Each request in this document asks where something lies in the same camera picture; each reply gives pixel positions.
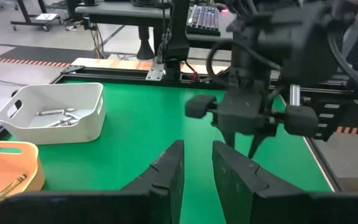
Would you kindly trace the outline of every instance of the wooden board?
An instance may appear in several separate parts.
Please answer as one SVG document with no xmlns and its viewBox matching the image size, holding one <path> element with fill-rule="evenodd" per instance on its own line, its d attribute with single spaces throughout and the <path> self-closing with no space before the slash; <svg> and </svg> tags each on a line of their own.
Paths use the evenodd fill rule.
<svg viewBox="0 0 358 224">
<path fill-rule="evenodd" d="M 152 61 L 123 61 L 113 59 L 77 58 L 71 65 L 82 65 L 89 68 L 116 68 L 133 70 L 150 70 Z M 191 65 L 199 74 L 207 74 L 205 65 Z M 227 66 L 213 66 L 215 73 L 227 69 Z M 185 64 L 181 66 L 183 73 L 192 73 Z"/>
</svg>

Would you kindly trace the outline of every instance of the bin handle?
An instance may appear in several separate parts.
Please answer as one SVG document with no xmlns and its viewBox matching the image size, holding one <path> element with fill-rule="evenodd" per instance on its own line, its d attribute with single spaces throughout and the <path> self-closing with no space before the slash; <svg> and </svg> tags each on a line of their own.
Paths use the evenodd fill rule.
<svg viewBox="0 0 358 224">
<path fill-rule="evenodd" d="M 15 105 L 16 102 L 20 101 L 22 103 L 22 106 L 17 109 L 17 111 L 12 114 L 11 117 L 8 116 L 8 111 Z M 2 119 L 5 119 L 5 121 L 13 118 L 19 110 L 21 110 L 24 107 L 24 102 L 17 97 L 17 94 L 13 96 L 6 104 L 5 106 L 0 110 L 0 116 L 2 116 Z"/>
</svg>

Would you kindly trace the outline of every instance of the keyboard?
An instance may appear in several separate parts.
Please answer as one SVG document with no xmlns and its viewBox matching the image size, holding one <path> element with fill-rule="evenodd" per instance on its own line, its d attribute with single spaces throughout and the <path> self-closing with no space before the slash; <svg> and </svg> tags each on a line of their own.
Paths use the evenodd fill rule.
<svg viewBox="0 0 358 224">
<path fill-rule="evenodd" d="M 188 34 L 220 36 L 219 9 L 194 5 L 188 12 L 186 31 Z"/>
</svg>

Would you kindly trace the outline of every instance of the metal rod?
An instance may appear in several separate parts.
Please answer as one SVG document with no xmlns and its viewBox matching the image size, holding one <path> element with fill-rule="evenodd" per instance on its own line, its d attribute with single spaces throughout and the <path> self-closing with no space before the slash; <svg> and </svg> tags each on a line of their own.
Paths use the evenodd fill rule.
<svg viewBox="0 0 358 224">
<path fill-rule="evenodd" d="M 301 105 L 301 87 L 299 85 L 291 85 L 290 87 L 290 105 Z"/>
</svg>

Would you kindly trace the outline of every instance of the white plastic bin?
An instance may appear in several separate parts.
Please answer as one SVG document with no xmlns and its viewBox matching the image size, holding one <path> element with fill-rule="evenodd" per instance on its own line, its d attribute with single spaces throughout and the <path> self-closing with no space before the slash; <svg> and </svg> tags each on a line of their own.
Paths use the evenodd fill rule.
<svg viewBox="0 0 358 224">
<path fill-rule="evenodd" d="M 22 106 L 9 115 L 15 103 Z M 37 116 L 39 111 L 74 108 L 80 116 L 72 126 L 46 127 L 66 118 L 63 114 Z M 0 110 L 0 123 L 20 141 L 34 144 L 88 142 L 101 133 L 106 109 L 100 83 L 29 85 L 21 88 Z"/>
</svg>

